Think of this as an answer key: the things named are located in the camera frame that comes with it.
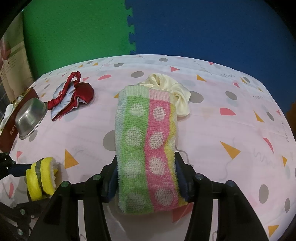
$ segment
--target light blue fabric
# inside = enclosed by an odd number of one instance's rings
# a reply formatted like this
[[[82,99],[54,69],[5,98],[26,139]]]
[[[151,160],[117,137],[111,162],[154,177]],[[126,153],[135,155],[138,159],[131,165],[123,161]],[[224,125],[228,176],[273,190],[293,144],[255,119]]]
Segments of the light blue fabric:
[[[63,90],[65,83],[66,83],[66,81],[64,83],[62,83],[56,89],[56,91],[54,92],[54,94],[52,96],[53,99],[55,99],[59,96],[59,93],[60,93],[60,91]],[[52,109],[52,120],[60,111],[62,111],[68,104],[70,104],[74,92],[75,92],[74,83],[73,83],[73,81],[71,81],[69,84],[69,89],[68,89],[64,99],[56,107],[54,107]]]

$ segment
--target cream satin scrunchie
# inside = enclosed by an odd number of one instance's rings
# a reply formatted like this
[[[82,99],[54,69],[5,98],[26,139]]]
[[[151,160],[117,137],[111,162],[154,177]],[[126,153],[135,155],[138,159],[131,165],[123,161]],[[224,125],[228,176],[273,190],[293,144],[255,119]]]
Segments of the cream satin scrunchie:
[[[188,101],[191,93],[173,78],[165,74],[153,73],[139,84],[155,90],[164,90],[172,93],[175,97],[177,116],[186,116],[190,113]]]

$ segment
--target red satin fabric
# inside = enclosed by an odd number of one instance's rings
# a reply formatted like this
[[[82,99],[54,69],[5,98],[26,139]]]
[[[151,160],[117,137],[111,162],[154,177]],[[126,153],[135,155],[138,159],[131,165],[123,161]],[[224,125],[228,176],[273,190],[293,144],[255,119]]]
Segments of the red satin fabric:
[[[52,99],[52,100],[50,100],[50,101],[47,102],[47,108],[48,108],[48,110],[52,110],[53,107],[55,107],[56,105],[58,105],[59,103],[61,103],[61,101],[64,99],[64,97],[65,97],[65,95],[66,95],[66,93],[68,91],[68,88],[69,88],[69,85],[70,85],[71,80],[75,76],[77,77],[77,79],[74,80],[74,86],[76,86],[80,82],[80,78],[81,78],[80,72],[79,71],[72,72],[70,74],[70,76],[68,77],[67,82],[64,85],[64,88],[62,90],[62,93],[57,98]]]
[[[75,76],[77,77],[77,79],[74,80],[75,91],[74,91],[74,94],[72,95],[71,102],[52,119],[53,121],[67,114],[73,108],[77,108],[79,105],[78,98],[80,100],[83,100],[87,104],[94,97],[94,89],[92,88],[92,86],[89,83],[84,83],[84,82],[80,83],[80,78],[81,78],[80,72],[79,71],[72,72],[71,75],[68,77],[67,82],[65,83],[62,93],[57,98],[47,102],[48,109],[52,110],[56,105],[58,105],[63,100],[63,98],[65,97],[68,91],[70,81]]]

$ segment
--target stainless steel bowl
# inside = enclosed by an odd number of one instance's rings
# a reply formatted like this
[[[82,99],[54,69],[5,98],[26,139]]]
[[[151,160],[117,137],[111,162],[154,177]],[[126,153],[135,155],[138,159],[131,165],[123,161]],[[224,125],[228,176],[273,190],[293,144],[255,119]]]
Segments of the stainless steel bowl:
[[[26,139],[41,123],[47,112],[47,104],[38,98],[29,99],[15,117],[15,125],[21,140]]]

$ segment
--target green and pink towel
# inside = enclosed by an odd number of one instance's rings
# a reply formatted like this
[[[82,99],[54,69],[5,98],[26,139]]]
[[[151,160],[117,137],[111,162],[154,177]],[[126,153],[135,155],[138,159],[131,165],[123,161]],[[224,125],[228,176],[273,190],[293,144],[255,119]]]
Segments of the green and pink towel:
[[[167,91],[129,85],[115,117],[119,207],[124,213],[166,211],[186,204],[175,166],[176,108]]]

